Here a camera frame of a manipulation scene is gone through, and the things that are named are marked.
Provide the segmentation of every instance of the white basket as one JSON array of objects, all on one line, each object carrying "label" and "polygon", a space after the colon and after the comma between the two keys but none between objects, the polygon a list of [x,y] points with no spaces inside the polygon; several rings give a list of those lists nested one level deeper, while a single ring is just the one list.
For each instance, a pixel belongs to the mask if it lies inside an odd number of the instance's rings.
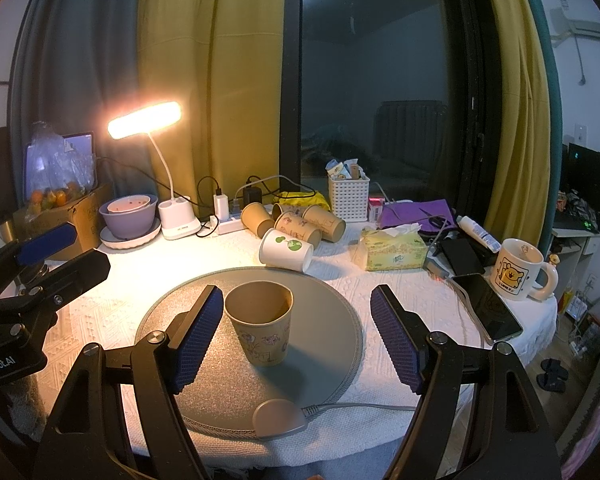
[{"label": "white basket", "polygon": [[347,222],[366,222],[369,179],[333,180],[329,178],[331,211]]}]

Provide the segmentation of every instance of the slipper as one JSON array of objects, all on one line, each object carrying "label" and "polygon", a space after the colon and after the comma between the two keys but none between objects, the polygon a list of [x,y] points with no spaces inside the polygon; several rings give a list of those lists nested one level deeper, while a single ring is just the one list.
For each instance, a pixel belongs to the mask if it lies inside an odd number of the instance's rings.
[{"label": "slipper", "polygon": [[561,380],[557,374],[548,373],[548,374],[538,374],[536,377],[536,381],[538,382],[538,386],[540,386],[543,390],[548,392],[556,392],[558,394],[563,394],[566,390],[566,385],[563,380]]},{"label": "slipper", "polygon": [[569,371],[560,366],[560,359],[544,359],[540,363],[540,367],[547,373],[552,372],[554,374],[558,374],[558,377],[560,377],[563,381],[566,381],[569,378]]}]

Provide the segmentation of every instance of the cartoon printed cup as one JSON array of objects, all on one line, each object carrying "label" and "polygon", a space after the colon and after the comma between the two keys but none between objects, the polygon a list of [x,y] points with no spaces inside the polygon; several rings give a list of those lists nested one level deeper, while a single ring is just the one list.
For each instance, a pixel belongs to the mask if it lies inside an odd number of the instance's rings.
[{"label": "cartoon printed cup", "polygon": [[271,267],[306,272],[314,256],[314,246],[291,235],[269,229],[260,243],[260,262]]},{"label": "cartoon printed cup", "polygon": [[294,297],[284,285],[249,282],[226,295],[224,312],[242,350],[255,366],[274,366],[286,357]]},{"label": "cartoon printed cup", "polygon": [[[544,287],[535,285],[540,270],[547,275]],[[531,296],[543,301],[554,292],[558,284],[558,271],[543,260],[542,253],[532,244],[507,238],[502,243],[491,272],[491,283],[497,293],[509,300],[521,301]]]},{"label": "cartoon printed cup", "polygon": [[322,239],[330,242],[340,240],[347,227],[343,219],[322,209],[319,205],[309,206],[302,214],[302,218],[318,226],[322,231]]},{"label": "cartoon printed cup", "polygon": [[306,209],[306,206],[302,206],[302,205],[287,205],[287,204],[281,204],[279,202],[276,202],[273,205],[273,209],[271,210],[271,218],[273,218],[274,220],[277,220],[278,217],[280,215],[282,215],[282,213],[286,213],[288,211],[291,211],[292,213],[295,213],[298,216],[302,216],[302,213],[304,213],[305,209]]},{"label": "cartoon printed cup", "polygon": [[278,217],[274,229],[303,242],[309,242],[314,249],[318,248],[320,240],[322,240],[322,232],[319,227],[291,211],[282,213]]}]

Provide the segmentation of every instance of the white lamp base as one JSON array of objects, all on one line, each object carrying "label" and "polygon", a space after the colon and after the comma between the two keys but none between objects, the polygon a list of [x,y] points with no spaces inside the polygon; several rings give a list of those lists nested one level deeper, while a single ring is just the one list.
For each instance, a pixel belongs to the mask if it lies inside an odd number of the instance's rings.
[{"label": "white lamp base", "polygon": [[181,196],[160,202],[158,213],[162,223],[162,236],[167,240],[193,235],[202,228],[200,220],[193,213],[193,206]]},{"label": "white lamp base", "polygon": [[163,227],[162,236],[164,236],[166,240],[177,240],[178,238],[194,235],[200,231],[201,228],[202,225],[200,224],[200,220],[196,218],[193,222],[181,225],[180,227],[174,227],[172,229],[165,229]]}]

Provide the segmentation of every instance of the light switch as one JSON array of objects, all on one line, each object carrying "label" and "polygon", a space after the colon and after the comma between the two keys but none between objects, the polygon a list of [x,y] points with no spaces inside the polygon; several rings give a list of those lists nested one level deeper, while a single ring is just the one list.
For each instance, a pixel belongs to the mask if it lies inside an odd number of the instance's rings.
[{"label": "light switch", "polygon": [[576,124],[573,131],[575,137],[575,143],[579,146],[587,146],[587,127],[582,124]]}]

